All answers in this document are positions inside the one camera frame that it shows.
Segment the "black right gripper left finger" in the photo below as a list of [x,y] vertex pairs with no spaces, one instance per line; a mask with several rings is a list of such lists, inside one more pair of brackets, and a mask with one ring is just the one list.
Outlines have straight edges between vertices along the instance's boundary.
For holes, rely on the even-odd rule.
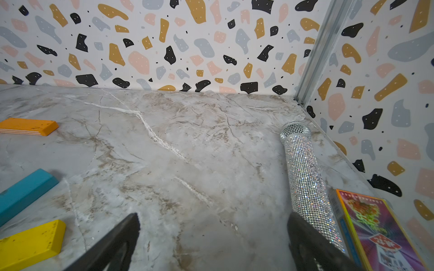
[[140,234],[137,213],[130,213],[67,271],[127,271]]

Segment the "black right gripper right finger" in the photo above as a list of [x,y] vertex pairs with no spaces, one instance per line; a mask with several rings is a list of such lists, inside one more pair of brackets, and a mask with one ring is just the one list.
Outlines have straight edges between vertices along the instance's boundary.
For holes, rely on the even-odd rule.
[[298,271],[362,270],[298,213],[290,214],[287,230],[289,248]]

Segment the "yellow block scuffed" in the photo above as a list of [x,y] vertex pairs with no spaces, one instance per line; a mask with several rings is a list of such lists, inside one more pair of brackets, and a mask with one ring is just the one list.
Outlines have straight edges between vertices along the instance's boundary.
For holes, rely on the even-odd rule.
[[55,220],[1,239],[1,270],[21,271],[61,252],[66,224]]

